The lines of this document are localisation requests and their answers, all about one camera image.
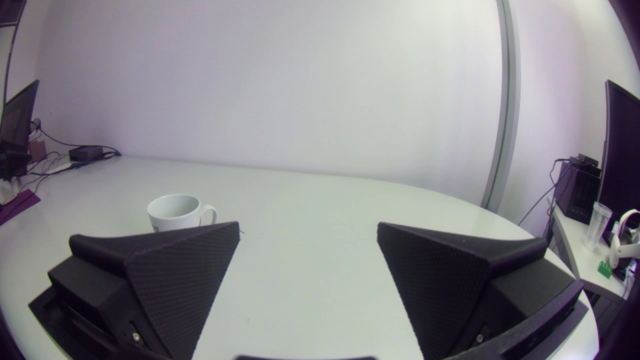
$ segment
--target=oval table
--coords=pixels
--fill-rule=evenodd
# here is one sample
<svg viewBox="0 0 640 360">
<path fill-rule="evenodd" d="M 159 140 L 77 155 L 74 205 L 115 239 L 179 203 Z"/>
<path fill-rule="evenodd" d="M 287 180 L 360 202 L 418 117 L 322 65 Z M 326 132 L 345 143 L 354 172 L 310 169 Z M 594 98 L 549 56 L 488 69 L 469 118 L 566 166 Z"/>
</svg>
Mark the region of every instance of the oval table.
<svg viewBox="0 0 640 360">
<path fill-rule="evenodd" d="M 193 359 L 418 360 L 422 354 L 376 242 L 378 222 L 505 240 L 531 235 L 448 195 L 402 184 L 141 158 L 102 161 L 46 179 L 41 202 L 0 227 L 0 305 L 28 359 L 65 359 L 28 308 L 70 255 L 71 234 L 151 232 L 147 204 L 188 193 L 237 220 L 241 241 Z M 545 257 L 570 274 L 558 258 Z M 555 359 L 592 359 L 588 312 Z"/>
</svg>

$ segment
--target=black box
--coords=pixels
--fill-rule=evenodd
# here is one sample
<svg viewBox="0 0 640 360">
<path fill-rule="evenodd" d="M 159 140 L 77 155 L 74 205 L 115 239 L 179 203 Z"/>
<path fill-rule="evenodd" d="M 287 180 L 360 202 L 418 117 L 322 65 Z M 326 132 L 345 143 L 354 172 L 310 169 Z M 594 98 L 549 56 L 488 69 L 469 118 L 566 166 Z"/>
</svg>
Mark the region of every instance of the black box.
<svg viewBox="0 0 640 360">
<path fill-rule="evenodd" d="M 80 146 L 69 150 L 69 160 L 81 162 L 102 157 L 102 146 Z"/>
<path fill-rule="evenodd" d="M 588 225 L 599 189 L 599 168 L 565 161 L 560 168 L 554 198 L 566 217 Z"/>
</svg>

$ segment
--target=cable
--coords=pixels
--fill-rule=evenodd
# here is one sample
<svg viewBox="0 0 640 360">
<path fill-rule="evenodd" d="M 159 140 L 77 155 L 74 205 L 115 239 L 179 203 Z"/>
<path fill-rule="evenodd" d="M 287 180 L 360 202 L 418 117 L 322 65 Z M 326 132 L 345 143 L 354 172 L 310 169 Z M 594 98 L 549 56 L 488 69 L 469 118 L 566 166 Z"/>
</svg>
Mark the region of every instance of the cable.
<svg viewBox="0 0 640 360">
<path fill-rule="evenodd" d="M 58 156 L 60 156 L 60 153 L 58 151 L 52 151 L 52 152 L 48 152 L 42 159 L 40 159 L 40 161 L 38 161 L 37 163 L 35 163 L 31 169 L 27 170 L 27 174 L 29 174 L 33 169 L 35 169 L 41 162 L 45 161 L 51 154 L 58 154 Z"/>
<path fill-rule="evenodd" d="M 62 145 L 66 145 L 66 146 L 73 146 L 73 147 L 87 146 L 87 145 L 78 145 L 78 144 L 73 144 L 73 143 L 61 142 L 60 140 L 57 140 L 57 139 L 53 138 L 51 135 L 47 134 L 47 133 L 42 129 L 42 122 L 40 122 L 40 124 L 37 124 L 37 123 L 35 123 L 35 122 L 33 122 L 33 121 L 32 121 L 31 123 L 32 123 L 32 124 L 34 124 L 34 125 L 36 126 L 36 129 L 40 130 L 40 132 L 41 132 L 42 134 L 44 134 L 44 136 L 46 136 L 46 137 L 50 138 L 51 140 L 53 140 L 53 141 L 55 141 L 55 142 L 57 142 L 57 143 L 60 143 L 60 144 L 62 144 Z M 122 154 L 120 154 L 120 151 L 118 151 L 117 149 L 112 148 L 112 147 L 110 147 L 110 146 L 104 146 L 104 145 L 91 145 L 91 146 L 105 147 L 105 148 L 107 148 L 107 149 L 109 149 L 109 150 L 113 150 L 113 152 L 115 153 L 115 156 L 122 156 Z"/>
<path fill-rule="evenodd" d="M 555 161 L 554 161 L 554 165 L 555 165 L 558 161 L 562 161 L 562 159 L 555 160 Z M 560 182 L 560 180 L 562 180 L 562 178 L 563 178 L 567 173 L 569 173 L 569 169 L 571 169 L 571 168 L 573 167 L 573 165 L 574 165 L 574 164 L 576 164 L 576 163 L 574 163 L 574 162 L 573 162 L 573 160 L 569 160 L 569 161 L 571 161 L 571 163 L 572 163 L 572 164 L 571 164 L 570 166 L 568 166 L 568 167 L 564 170 L 564 172 L 562 172 L 562 174 L 560 174 L 560 176 L 558 177 L 558 181 L 557 181 L 556 183 L 554 183 L 554 184 L 553 184 L 553 186 L 551 186 L 551 188 L 550 188 L 549 190 L 547 190 L 547 192 L 545 192 L 545 193 L 540 197 L 540 199 L 538 199 L 538 201 L 536 201 L 536 203 L 535 203 L 535 204 L 533 204 L 533 206 L 531 206 L 531 209 L 529 209 L 529 210 L 527 211 L 527 213 L 524 215 L 524 217 L 522 217 L 522 219 L 519 221 L 518 226 L 520 226 L 520 224 L 522 224 L 522 222 L 524 221 L 524 219 L 526 219 L 526 218 L 529 216 L 529 214 L 530 214 L 530 213 L 533 211 L 533 209 L 534 209 L 534 208 L 535 208 L 535 207 L 540 203 L 540 201 L 542 201 L 542 199 L 544 199 L 544 198 L 545 198 L 545 196 L 547 196 L 547 194 L 548 194 L 548 193 L 550 193 L 550 192 L 551 192 L 551 190 L 553 190 L 553 189 L 556 187 L 556 185 L 558 184 L 558 182 Z"/>
</svg>

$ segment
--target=textured black surface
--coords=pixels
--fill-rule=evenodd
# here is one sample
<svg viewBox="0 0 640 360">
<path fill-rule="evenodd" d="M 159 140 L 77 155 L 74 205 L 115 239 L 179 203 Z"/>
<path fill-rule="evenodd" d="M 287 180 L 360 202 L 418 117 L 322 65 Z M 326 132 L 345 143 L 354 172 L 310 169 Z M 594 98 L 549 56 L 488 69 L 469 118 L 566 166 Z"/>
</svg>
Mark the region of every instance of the textured black surface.
<svg viewBox="0 0 640 360">
<path fill-rule="evenodd" d="M 502 241 L 380 223 L 378 244 L 425 359 L 452 349 L 492 277 L 544 256 L 546 241 Z"/>
<path fill-rule="evenodd" d="M 494 279 L 492 284 L 525 317 L 529 317 L 572 282 L 573 277 L 548 260 L 540 259 L 517 271 Z"/>
<path fill-rule="evenodd" d="M 193 356 L 239 242 L 237 222 L 127 236 L 69 240 L 75 256 L 126 277 L 174 360 Z"/>
<path fill-rule="evenodd" d="M 234 223 L 127 262 L 134 292 L 174 360 L 193 356 L 238 241 Z"/>
</svg>

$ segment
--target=computer monitor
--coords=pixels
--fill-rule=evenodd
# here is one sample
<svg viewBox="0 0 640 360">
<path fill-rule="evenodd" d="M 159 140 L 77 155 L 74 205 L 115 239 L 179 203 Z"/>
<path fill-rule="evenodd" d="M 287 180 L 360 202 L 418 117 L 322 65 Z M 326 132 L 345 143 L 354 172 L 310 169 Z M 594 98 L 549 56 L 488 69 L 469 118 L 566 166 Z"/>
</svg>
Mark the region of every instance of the computer monitor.
<svg viewBox="0 0 640 360">
<path fill-rule="evenodd" d="M 69 239 L 29 308 L 73 359 L 191 359 L 240 240 L 237 222 Z"/>
<path fill-rule="evenodd" d="M 607 80 L 607 135 L 598 202 L 611 209 L 607 230 L 630 209 L 640 209 L 640 99 Z M 627 222 L 638 227 L 640 217 Z"/>
<path fill-rule="evenodd" d="M 587 308 L 547 242 L 380 223 L 378 245 L 425 360 L 547 358 Z"/>
<path fill-rule="evenodd" d="M 39 83 L 32 82 L 4 106 L 0 122 L 0 176 L 6 181 L 24 175 L 31 160 L 29 133 Z"/>
</svg>

